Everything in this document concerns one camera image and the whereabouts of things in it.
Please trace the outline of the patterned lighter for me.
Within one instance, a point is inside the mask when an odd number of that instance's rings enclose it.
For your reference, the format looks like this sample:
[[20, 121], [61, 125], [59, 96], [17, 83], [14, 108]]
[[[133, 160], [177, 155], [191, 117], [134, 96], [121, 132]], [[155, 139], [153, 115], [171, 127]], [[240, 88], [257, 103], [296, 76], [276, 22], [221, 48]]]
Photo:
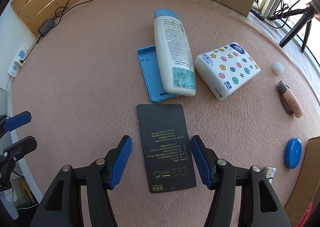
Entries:
[[264, 168], [264, 174], [270, 183], [272, 183], [275, 173], [276, 173], [276, 168], [273, 168], [273, 167]]

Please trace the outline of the blue round tape measure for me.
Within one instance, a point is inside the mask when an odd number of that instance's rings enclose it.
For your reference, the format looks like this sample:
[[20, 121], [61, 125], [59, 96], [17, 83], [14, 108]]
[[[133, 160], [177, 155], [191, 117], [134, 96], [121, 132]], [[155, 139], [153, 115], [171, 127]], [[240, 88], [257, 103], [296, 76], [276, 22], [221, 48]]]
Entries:
[[287, 142], [284, 154], [285, 166], [289, 169], [295, 169], [302, 156], [302, 142], [299, 138], [292, 138]]

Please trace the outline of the dark grey card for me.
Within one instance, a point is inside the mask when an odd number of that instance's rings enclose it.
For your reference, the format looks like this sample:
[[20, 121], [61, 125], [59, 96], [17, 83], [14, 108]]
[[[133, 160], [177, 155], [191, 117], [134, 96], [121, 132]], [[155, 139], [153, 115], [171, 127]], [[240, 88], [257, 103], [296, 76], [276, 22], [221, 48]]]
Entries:
[[138, 104], [137, 118], [149, 191], [196, 187], [182, 105]]

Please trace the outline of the patterned tissue pack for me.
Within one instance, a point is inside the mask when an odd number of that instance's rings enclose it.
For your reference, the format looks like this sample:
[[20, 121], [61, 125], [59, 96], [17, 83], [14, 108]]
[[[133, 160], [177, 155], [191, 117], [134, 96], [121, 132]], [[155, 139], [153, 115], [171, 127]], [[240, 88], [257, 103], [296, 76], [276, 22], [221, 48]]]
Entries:
[[260, 72], [237, 42], [198, 55], [194, 68], [218, 100], [226, 99]]

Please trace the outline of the blue plastic phone stand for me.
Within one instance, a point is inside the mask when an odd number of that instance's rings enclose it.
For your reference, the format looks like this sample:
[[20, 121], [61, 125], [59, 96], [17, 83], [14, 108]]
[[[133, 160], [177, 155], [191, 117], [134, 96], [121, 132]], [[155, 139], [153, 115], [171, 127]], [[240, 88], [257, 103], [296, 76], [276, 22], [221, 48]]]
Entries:
[[159, 103], [169, 98], [179, 97], [178, 94], [167, 93], [163, 88], [157, 62], [156, 47], [152, 45], [138, 49], [137, 55], [151, 101]]

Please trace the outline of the white sunscreen bottle blue cap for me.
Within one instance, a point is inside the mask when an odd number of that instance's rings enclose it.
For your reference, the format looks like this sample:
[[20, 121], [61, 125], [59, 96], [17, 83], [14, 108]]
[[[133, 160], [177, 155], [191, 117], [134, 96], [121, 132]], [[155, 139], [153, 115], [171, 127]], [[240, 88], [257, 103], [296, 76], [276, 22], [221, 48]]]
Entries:
[[156, 56], [165, 92], [193, 97], [196, 77], [193, 58], [184, 26], [169, 9], [154, 11]]

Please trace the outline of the red cloth pouch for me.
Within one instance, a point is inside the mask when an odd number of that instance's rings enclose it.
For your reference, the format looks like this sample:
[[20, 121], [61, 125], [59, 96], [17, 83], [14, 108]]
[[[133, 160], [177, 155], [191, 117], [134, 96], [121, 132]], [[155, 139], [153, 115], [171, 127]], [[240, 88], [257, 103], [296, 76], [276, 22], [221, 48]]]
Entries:
[[303, 227], [304, 224], [306, 223], [306, 221], [308, 220], [308, 217], [311, 214], [312, 211], [312, 207], [313, 207], [313, 201], [311, 201], [310, 205], [308, 206], [307, 210], [304, 212], [303, 217], [301, 218], [301, 220], [299, 221], [299, 223], [297, 224], [297, 227]]

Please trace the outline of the cardboard box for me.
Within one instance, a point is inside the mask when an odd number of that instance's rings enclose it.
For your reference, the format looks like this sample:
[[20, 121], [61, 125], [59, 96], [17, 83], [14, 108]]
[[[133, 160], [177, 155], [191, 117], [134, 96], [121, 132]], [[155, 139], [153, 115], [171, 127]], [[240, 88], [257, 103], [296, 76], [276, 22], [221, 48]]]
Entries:
[[319, 137], [315, 137], [308, 140], [299, 178], [285, 206], [285, 212], [291, 226], [297, 226], [318, 190]]

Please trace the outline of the white small cap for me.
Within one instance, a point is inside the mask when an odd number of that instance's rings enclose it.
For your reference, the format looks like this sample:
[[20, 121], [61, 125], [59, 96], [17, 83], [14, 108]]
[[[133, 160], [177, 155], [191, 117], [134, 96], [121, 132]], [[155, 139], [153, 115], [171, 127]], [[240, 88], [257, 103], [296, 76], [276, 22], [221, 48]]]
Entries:
[[280, 63], [280, 62], [275, 62], [275, 63], [272, 65], [272, 70], [273, 70], [273, 72], [274, 72], [277, 76], [280, 76], [280, 75], [283, 74], [284, 71], [285, 71], [282, 63]]

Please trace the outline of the checkered bed sheet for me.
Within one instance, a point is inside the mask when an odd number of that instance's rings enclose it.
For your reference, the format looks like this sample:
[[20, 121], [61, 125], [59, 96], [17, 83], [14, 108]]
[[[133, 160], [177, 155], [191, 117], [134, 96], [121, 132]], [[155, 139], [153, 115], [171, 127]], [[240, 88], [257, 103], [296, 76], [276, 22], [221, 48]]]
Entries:
[[[245, 22], [268, 36], [276, 44], [279, 44], [280, 40], [286, 35], [286, 30], [272, 28], [266, 22], [259, 20], [253, 13], [250, 13], [245, 18]], [[294, 37], [293, 40], [285, 45], [283, 51], [303, 74], [319, 102], [319, 65], [316, 59], [309, 50], [301, 51], [298, 37]]]

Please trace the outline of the black tripod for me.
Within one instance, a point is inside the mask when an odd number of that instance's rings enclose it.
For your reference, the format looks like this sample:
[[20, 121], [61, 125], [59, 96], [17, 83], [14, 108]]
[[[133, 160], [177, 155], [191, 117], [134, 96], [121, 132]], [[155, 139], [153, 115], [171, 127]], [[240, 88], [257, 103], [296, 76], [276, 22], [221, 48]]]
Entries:
[[293, 11], [287, 11], [283, 13], [283, 18], [289, 18], [290, 16], [302, 15], [302, 17], [296, 22], [294, 27], [286, 34], [286, 36], [280, 41], [279, 45], [281, 48], [286, 46], [293, 38], [300, 32], [300, 30], [306, 26], [305, 35], [301, 47], [301, 51], [304, 52], [306, 44], [311, 31], [312, 19], [317, 14], [315, 7], [309, 4], [304, 9], [296, 9]]

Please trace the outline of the white wall socket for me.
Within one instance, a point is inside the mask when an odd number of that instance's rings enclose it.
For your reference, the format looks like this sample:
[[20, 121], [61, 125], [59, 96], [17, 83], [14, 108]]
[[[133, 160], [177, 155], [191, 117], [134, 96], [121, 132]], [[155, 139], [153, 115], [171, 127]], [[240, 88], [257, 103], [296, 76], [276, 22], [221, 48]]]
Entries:
[[27, 57], [27, 49], [25, 47], [20, 48], [14, 60], [12, 61], [7, 71], [7, 74], [12, 78], [16, 78], [19, 69], [24, 66], [24, 60], [26, 57]]

